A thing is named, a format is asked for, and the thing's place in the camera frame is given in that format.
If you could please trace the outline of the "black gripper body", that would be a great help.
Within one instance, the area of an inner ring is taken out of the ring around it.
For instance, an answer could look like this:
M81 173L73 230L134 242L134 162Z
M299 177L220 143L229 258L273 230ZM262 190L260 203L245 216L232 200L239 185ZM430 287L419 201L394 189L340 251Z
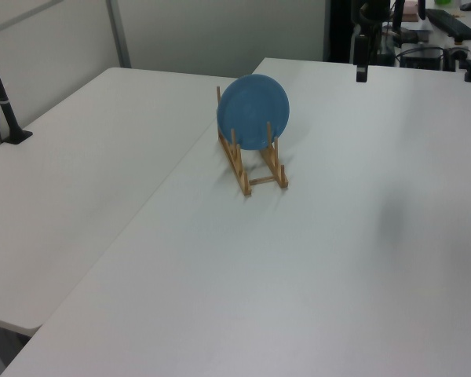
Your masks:
M355 65L366 67L369 64L369 38L366 35L355 37Z

